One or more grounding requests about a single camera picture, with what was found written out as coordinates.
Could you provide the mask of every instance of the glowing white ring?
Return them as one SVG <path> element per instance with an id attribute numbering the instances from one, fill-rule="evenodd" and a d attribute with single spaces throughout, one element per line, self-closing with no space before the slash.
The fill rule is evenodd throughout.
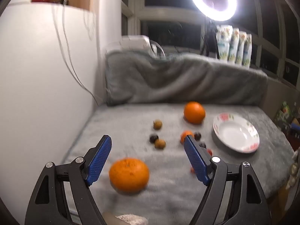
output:
<path id="1" fill-rule="evenodd" d="M 217 11 L 210 8 L 203 0 L 193 0 L 196 7 L 207 17 L 216 21 L 225 21 L 230 19 L 236 11 L 236 0 L 228 0 L 228 7 L 225 11 Z"/>

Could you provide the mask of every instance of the blue gripper pad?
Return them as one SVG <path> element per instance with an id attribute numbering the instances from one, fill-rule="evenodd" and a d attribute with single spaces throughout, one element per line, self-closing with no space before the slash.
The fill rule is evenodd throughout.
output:
<path id="1" fill-rule="evenodd" d="M 205 186 L 207 186 L 210 183 L 210 178 L 207 175 L 207 165 L 201 158 L 199 152 L 197 151 L 197 148 L 190 138 L 192 138 L 192 136 L 185 137 L 184 150 L 190 160 L 192 167 L 195 170 L 195 174 L 198 180 L 201 181 Z"/>
<path id="2" fill-rule="evenodd" d="M 88 177 L 86 179 L 86 184 L 88 186 L 91 186 L 93 182 L 98 180 L 111 148 L 112 139 L 107 136 L 89 165 Z"/>

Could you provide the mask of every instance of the plate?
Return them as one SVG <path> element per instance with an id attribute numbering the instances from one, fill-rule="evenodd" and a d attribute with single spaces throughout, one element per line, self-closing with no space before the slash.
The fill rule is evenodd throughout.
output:
<path id="1" fill-rule="evenodd" d="M 260 145 L 256 128 L 237 114 L 220 113 L 214 117 L 213 128 L 223 144 L 237 152 L 251 153 Z"/>

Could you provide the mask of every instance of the metal screw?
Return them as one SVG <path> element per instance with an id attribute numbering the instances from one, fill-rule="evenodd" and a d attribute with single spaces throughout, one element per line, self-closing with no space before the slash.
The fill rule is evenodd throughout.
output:
<path id="1" fill-rule="evenodd" d="M 212 161 L 218 163 L 221 159 L 219 157 L 212 157 Z"/>
<path id="2" fill-rule="evenodd" d="M 48 162 L 48 163 L 46 164 L 46 167 L 47 167 L 47 168 L 52 167 L 52 166 L 53 166 L 53 163 L 52 163 L 52 162 Z"/>
<path id="3" fill-rule="evenodd" d="M 77 157 L 75 162 L 82 163 L 83 162 L 83 157 Z"/>
<path id="4" fill-rule="evenodd" d="M 250 163 L 249 162 L 243 162 L 244 167 L 250 167 Z"/>

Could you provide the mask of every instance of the gray cloth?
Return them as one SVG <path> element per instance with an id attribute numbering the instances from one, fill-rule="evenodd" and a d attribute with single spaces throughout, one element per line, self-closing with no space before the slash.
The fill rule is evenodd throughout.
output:
<path id="1" fill-rule="evenodd" d="M 107 100 L 123 103 L 182 103 L 258 106 L 267 89 L 260 70 L 193 53 L 166 59 L 142 52 L 114 52 L 106 60 Z"/>
<path id="2" fill-rule="evenodd" d="M 293 150 L 284 134 L 260 108 L 204 105 L 204 123 L 195 126 L 183 119 L 183 107 L 181 104 L 128 104 L 98 108 L 65 163 L 95 147 L 104 134 L 111 136 L 112 150 L 99 180 L 90 188 L 101 212 L 111 212 L 116 216 L 135 214 L 147 218 L 151 225 L 189 224 L 206 187 L 190 173 L 191 164 L 179 142 L 184 130 L 200 131 L 202 141 L 212 149 L 213 155 L 227 163 L 249 161 L 266 197 L 283 185 L 289 176 Z M 218 140 L 212 130 L 212 121 L 215 115 L 222 112 L 240 114 L 256 127 L 260 146 L 255 153 L 237 153 Z M 154 119 L 162 120 L 160 131 L 153 130 Z M 166 141 L 167 146 L 163 151 L 156 150 L 149 143 L 152 133 L 157 133 L 159 138 Z M 148 187 L 138 195 L 121 195 L 110 184 L 108 171 L 112 163 L 124 157 L 141 159 L 150 169 Z M 76 212 L 69 189 L 66 195 L 70 210 Z M 226 189 L 218 222 L 225 214 L 228 198 L 229 190 Z"/>

